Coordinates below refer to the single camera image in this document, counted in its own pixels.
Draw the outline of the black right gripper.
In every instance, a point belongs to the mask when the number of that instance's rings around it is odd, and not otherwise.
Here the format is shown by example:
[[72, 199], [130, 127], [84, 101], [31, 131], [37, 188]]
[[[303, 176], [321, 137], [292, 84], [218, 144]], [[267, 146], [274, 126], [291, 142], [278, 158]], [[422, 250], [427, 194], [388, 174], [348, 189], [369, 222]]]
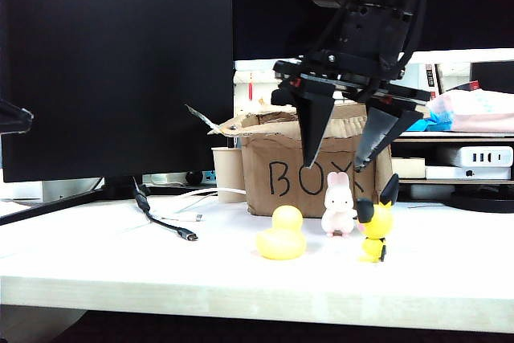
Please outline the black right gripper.
[[[313, 0], [334, 11], [319, 40], [295, 62], [279, 60], [273, 69], [281, 82], [274, 105], [292, 104], [300, 125], [305, 167], [320, 151], [335, 100], [333, 93], [358, 102], [380, 100], [400, 106], [424, 105], [428, 92], [395, 84], [418, 45], [426, 0]], [[355, 152], [360, 173], [377, 155], [422, 119], [416, 110], [369, 106]]]

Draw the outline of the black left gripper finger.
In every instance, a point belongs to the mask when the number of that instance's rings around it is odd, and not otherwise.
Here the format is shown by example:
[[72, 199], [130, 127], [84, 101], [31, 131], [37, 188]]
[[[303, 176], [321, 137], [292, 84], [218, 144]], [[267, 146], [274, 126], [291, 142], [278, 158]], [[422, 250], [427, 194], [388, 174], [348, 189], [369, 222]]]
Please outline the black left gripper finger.
[[31, 129], [34, 115], [12, 103], [1, 99], [1, 134], [26, 133]]

